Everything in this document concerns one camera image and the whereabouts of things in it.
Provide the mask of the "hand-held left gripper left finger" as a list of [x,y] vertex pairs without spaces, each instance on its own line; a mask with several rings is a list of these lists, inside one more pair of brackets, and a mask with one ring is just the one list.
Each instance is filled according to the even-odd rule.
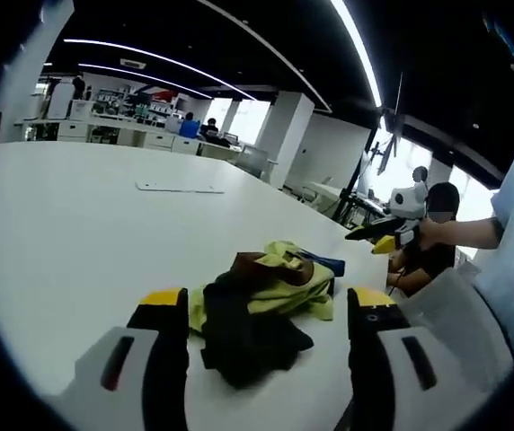
[[75,430],[184,430],[189,367],[188,292],[153,292],[124,327],[106,332],[75,362],[57,411]]

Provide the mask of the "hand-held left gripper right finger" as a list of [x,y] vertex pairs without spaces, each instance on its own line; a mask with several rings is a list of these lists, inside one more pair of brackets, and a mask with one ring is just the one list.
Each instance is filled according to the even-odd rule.
[[459,430],[487,396],[429,330],[390,298],[347,291],[350,425],[354,430]]

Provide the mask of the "person's right hand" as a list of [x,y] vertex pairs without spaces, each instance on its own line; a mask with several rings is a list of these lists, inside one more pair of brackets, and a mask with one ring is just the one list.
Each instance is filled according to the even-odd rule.
[[429,218],[423,219],[416,228],[416,243],[421,251],[437,244],[446,244],[446,226]]

